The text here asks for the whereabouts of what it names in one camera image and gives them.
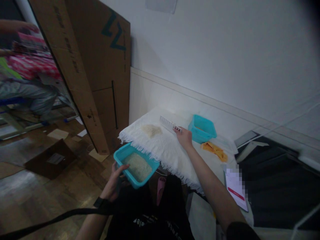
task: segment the flattened cardboard box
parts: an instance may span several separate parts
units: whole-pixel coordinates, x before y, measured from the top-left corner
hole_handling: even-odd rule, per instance
[[[130,23],[98,0],[30,0],[99,154],[129,124]]]
[[[63,139],[24,164],[29,171],[55,179],[77,156]]]

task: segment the black shirt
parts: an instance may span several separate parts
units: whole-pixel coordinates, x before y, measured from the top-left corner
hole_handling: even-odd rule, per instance
[[[106,240],[194,239],[182,197],[181,181],[177,177],[167,177],[159,206],[153,205],[147,185],[138,190],[127,188],[121,191]],[[228,240],[259,239],[248,224],[241,222],[231,223],[226,236]]]

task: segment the pink item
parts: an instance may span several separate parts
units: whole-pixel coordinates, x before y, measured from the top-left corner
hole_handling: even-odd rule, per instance
[[[19,73],[21,77],[32,80],[38,76],[38,73],[45,73],[62,81],[58,68],[53,59],[16,55],[7,58],[8,66]]]
[[[18,32],[18,35],[19,35],[19,37],[20,37],[20,39],[22,41],[30,41],[30,42],[35,42],[35,43],[41,43],[43,46],[47,46],[46,42],[42,38],[35,37],[35,36],[32,36],[32,35],[23,34],[23,33],[20,33],[20,32]]]
[[[157,206],[159,206],[160,201],[161,201],[160,190],[164,189],[165,185],[166,185],[166,179],[164,177],[159,177],[159,179],[158,179],[158,190],[157,190]]]

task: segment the comb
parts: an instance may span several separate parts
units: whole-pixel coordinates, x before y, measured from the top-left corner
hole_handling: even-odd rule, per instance
[[[165,119],[164,117],[160,116],[160,122],[161,124],[170,132],[175,133],[173,129],[177,129],[179,132],[182,133],[181,128],[179,128],[177,125],[175,125],[173,122],[170,122],[169,120]]]

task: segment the towel fringe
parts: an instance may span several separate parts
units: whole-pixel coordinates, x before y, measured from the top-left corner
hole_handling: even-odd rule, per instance
[[[138,151],[148,154],[150,158],[154,158],[157,162],[161,161],[161,159],[159,159],[157,156],[155,156],[151,152],[147,151],[143,146],[138,145],[134,140],[132,140],[132,138],[127,136],[124,132],[120,132],[118,138],[121,140],[121,144],[123,144],[124,142],[127,142],[127,143],[131,142],[131,146],[136,148]],[[192,190],[196,190],[198,193],[204,196],[204,192],[202,188],[198,184],[194,184],[190,179],[186,178],[181,173],[179,173],[177,169],[174,169],[166,164],[163,164],[162,162],[161,162],[161,166],[163,167],[163,169],[168,170],[169,172],[171,172],[171,174],[176,175],[178,178],[180,178],[183,184],[187,184],[187,186],[189,186]]]

